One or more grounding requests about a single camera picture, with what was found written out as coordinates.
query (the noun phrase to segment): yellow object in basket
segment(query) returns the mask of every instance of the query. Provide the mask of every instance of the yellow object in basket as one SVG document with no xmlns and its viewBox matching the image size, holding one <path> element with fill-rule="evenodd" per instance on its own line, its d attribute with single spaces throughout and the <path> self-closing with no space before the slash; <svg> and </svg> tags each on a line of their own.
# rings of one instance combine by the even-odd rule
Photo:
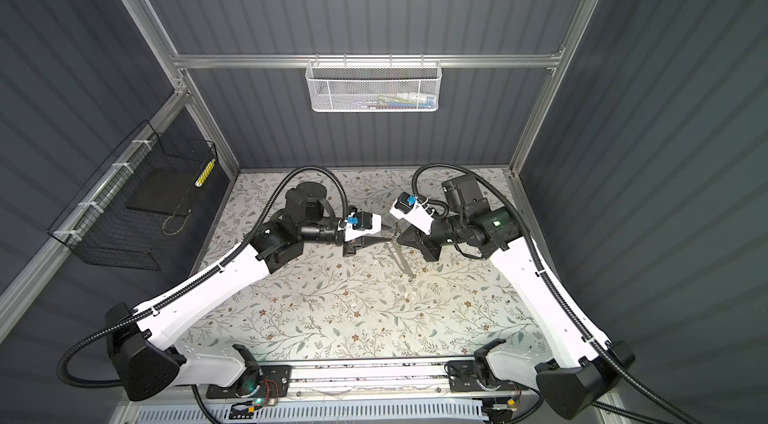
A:
<svg viewBox="0 0 768 424">
<path fill-rule="evenodd" d="M 203 184 L 205 183 L 205 179 L 207 179 L 208 176 L 210 175 L 210 171 L 214 169 L 215 163 L 216 163 L 216 159 L 211 159 L 210 162 L 208 162 L 208 165 L 206 165 L 203 173 L 201 173 L 200 176 L 197 177 L 197 180 L 194 183 L 195 187 L 203 186 Z"/>
</svg>

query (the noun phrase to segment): black mounting plate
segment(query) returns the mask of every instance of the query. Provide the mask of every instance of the black mounting plate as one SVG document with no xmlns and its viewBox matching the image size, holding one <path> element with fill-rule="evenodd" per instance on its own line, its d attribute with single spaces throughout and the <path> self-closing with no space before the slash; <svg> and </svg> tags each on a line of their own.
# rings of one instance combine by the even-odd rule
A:
<svg viewBox="0 0 768 424">
<path fill-rule="evenodd" d="M 452 367 L 458 371 L 458 376 L 448 377 L 448 382 L 451 385 L 451 392 L 487 392 L 488 389 L 484 389 L 480 386 L 480 383 L 472 376 L 472 372 L 475 369 L 472 360 L 456 360 L 448 361 L 447 367 Z M 509 381 L 504 381 L 498 385 L 494 391 L 510 391 L 526 390 L 527 387 L 521 384 L 513 384 Z"/>
<path fill-rule="evenodd" d="M 290 384 L 290 366 L 261 366 L 261 371 L 264 373 L 264 377 L 277 384 L 277 396 L 285 397 L 288 395 L 288 385 Z M 266 397 L 266 387 L 259 390 L 255 397 Z M 270 397 L 274 395 L 274 391 L 270 391 Z M 208 390 L 205 392 L 207 399 L 235 399 L 235 385 L 230 387 L 219 387 L 211 384 L 208 386 Z"/>
</svg>

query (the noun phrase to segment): enclosure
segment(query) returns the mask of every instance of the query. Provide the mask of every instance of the enclosure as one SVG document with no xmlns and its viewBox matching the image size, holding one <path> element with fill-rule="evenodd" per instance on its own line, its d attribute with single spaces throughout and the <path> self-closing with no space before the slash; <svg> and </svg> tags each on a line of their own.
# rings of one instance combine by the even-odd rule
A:
<svg viewBox="0 0 768 424">
<path fill-rule="evenodd" d="M 149 414 L 196 410 L 188 390 L 129 405 L 65 386 L 56 362 L 115 304 L 229 252 L 291 169 L 330 168 L 399 235 L 393 200 L 442 162 L 513 202 L 641 381 L 703 422 L 764 422 L 766 3 L 0 0 L 2 420 L 205 422 Z M 457 175 L 424 172 L 425 197 Z M 302 181 L 338 211 L 328 176 L 286 189 Z M 427 262 L 395 242 L 307 244 L 181 340 L 245 344 L 307 375 L 320 360 L 442 366 L 495 339 L 551 351 L 510 280 L 451 246 Z M 74 364 L 113 379 L 102 345 Z M 442 402 L 448 380 L 434 382 L 423 398 Z M 314 406 L 369 399 L 300 389 Z M 286 406 L 307 407 L 300 394 Z M 669 419 L 625 382 L 606 399 Z M 528 420 L 560 421 L 546 405 Z M 575 422 L 622 421 L 589 407 Z"/>
</svg>

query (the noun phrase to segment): floral tablecloth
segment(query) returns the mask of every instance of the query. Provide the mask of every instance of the floral tablecloth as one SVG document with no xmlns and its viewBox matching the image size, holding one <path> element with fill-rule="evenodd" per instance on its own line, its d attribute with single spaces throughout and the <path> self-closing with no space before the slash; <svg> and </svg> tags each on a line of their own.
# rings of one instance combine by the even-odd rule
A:
<svg viewBox="0 0 768 424">
<path fill-rule="evenodd" d="M 476 169 L 508 195 L 501 169 Z M 388 211 L 412 170 L 338 172 L 350 205 L 398 221 Z M 456 175 L 425 171 L 419 191 L 442 197 L 440 182 Z M 285 173 L 245 173 L 237 177 L 202 267 L 210 265 L 250 229 Z M 303 180 L 323 183 L 329 201 L 339 198 L 319 173 Z M 492 208 L 501 204 L 486 192 Z M 274 209 L 284 206 L 284 196 Z M 406 223 L 398 223 L 404 229 Z M 342 258 L 341 248 L 308 243 L 304 254 L 273 275 L 246 287 L 182 337 L 198 346 L 239 342 L 259 360 L 315 360 L 364 357 L 460 355 L 499 337 L 516 346 L 544 351 L 547 342 L 512 286 L 485 260 L 468 259 L 444 247 L 438 263 L 401 247 L 415 274 L 409 279 L 397 263 L 396 243 L 361 249 Z"/>
</svg>

